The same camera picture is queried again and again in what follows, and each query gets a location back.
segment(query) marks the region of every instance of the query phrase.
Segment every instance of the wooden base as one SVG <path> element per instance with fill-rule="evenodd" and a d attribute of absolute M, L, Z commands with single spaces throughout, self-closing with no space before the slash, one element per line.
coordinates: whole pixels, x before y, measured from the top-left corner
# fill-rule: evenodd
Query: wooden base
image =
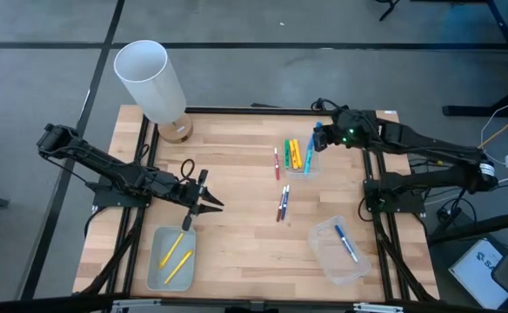
<path fill-rule="evenodd" d="M 167 143 L 183 143 L 192 136 L 192 120 L 183 114 L 173 123 L 160 124 L 157 126 L 159 136 Z"/>

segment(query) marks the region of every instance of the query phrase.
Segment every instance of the white cylinder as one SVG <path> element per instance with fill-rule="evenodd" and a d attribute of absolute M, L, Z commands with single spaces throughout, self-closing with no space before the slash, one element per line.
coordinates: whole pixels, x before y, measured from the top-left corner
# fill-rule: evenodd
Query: white cylinder
<path fill-rule="evenodd" d="M 115 73 L 154 123 L 175 122 L 186 99 L 165 48 L 151 40 L 129 43 L 117 53 Z"/>

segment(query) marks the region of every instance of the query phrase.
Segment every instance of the desk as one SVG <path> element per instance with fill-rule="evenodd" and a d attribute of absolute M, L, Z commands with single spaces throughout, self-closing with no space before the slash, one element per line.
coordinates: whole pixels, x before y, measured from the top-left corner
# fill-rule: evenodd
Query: desk
<path fill-rule="evenodd" d="M 372 223 L 361 221 L 357 215 L 365 175 L 361 151 L 331 147 L 320 154 L 322 173 L 318 177 L 308 181 L 275 179 L 273 147 L 281 147 L 284 137 L 307 136 L 317 120 L 330 123 L 329 117 L 190 117 L 193 136 L 180 144 L 160 141 L 156 166 L 178 175 L 181 163 L 192 158 L 196 162 L 193 176 L 201 169 L 209 171 L 207 185 L 211 194 L 225 204 L 224 212 L 194 217 L 197 251 L 191 287 L 185 292 L 157 292 L 148 290 L 145 283 L 153 233 L 162 225 L 180 226 L 186 209 L 158 199 L 153 201 L 145 213 L 131 296 L 384 301 L 374 229 Z M 398 120 L 395 112 L 379 111 L 378 117 Z M 121 107 L 111 155 L 125 162 L 132 160 L 141 120 L 142 112 L 137 106 Z M 389 171 L 409 173 L 406 156 L 385 155 L 385 162 Z M 281 190 L 286 183 L 291 184 L 287 217 L 276 223 Z M 350 286 L 336 286 L 325 278 L 307 241 L 309 228 L 335 215 L 345 217 L 351 236 L 372 264 L 371 272 Z M 120 218 L 121 208 L 112 208 L 91 222 L 74 291 L 87 287 L 111 257 Z M 396 218 L 404 260 L 427 291 L 438 297 L 422 225 L 411 214 L 397 214 Z M 125 264 L 123 260 L 119 267 L 116 291 L 122 289 Z M 398 296 L 397 274 L 391 261 L 389 265 L 394 295 Z"/>

